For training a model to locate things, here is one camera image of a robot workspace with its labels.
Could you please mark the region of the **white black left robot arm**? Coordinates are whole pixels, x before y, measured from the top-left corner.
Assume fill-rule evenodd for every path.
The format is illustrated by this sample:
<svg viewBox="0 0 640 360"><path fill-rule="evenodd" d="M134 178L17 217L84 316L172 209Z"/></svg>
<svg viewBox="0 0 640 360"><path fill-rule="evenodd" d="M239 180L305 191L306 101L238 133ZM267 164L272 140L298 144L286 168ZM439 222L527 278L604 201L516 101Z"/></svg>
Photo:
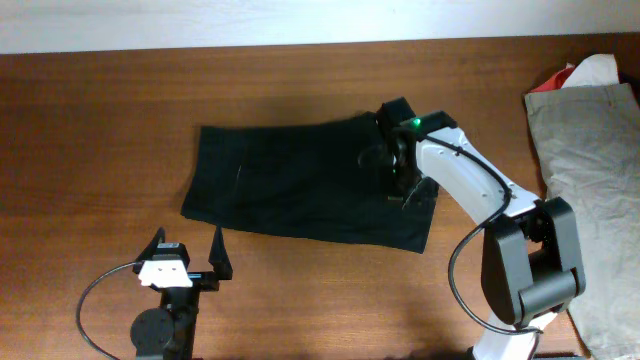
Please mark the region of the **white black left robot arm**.
<svg viewBox="0 0 640 360"><path fill-rule="evenodd" d="M190 271L190 257L182 243L166 241L160 228L135 259L133 272L143 287L160 294L160 304L141 312L130 328L137 359L188 360L193 357L200 295L217 292L233 277L222 230L211 243L209 271Z"/></svg>

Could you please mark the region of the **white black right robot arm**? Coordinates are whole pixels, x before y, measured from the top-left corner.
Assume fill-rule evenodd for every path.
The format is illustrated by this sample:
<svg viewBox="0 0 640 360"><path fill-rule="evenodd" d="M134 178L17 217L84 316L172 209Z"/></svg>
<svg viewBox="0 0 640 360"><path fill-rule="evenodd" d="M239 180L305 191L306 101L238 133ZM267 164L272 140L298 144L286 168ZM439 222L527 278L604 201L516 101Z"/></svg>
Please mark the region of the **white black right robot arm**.
<svg viewBox="0 0 640 360"><path fill-rule="evenodd" d="M386 102L375 113L390 167L405 204L427 181L444 188L474 221L447 267L452 295L484 333L467 359L534 359L545 328L586 290L574 210L561 197L542 200L520 187L470 143L446 112L418 116L408 101ZM488 319L463 300L455 266L470 241L483 237L480 283Z"/></svg>

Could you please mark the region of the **black shorts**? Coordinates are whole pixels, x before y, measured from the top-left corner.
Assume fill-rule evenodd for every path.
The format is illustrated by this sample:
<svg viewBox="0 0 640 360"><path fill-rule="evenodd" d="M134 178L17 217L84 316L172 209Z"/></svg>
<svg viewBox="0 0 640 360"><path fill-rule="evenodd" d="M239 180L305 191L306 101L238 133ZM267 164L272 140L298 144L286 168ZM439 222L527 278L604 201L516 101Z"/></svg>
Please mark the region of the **black shorts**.
<svg viewBox="0 0 640 360"><path fill-rule="evenodd" d="M421 253L438 195L411 204L391 171L359 165L383 142L373 113L323 124L200 131L183 217L223 228Z"/></svg>

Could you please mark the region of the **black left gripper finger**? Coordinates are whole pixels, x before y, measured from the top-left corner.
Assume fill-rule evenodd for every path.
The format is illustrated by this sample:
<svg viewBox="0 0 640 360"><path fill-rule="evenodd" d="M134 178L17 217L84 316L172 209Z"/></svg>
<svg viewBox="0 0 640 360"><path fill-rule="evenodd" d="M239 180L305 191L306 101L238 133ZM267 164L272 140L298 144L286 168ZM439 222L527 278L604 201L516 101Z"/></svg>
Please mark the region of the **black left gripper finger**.
<svg viewBox="0 0 640 360"><path fill-rule="evenodd" d="M134 274L140 273L144 263L152 259L152 257L156 253L158 245L163 243L164 239L165 239L165 230L163 227L160 227L155 233L152 240L146 245L146 247L141 251L141 253L134 260L135 264L133 265L133 269L132 269L132 272Z"/></svg>
<svg viewBox="0 0 640 360"><path fill-rule="evenodd" d="M208 262L219 280L231 280L233 268L224 244L222 229L217 227L211 243Z"/></svg>

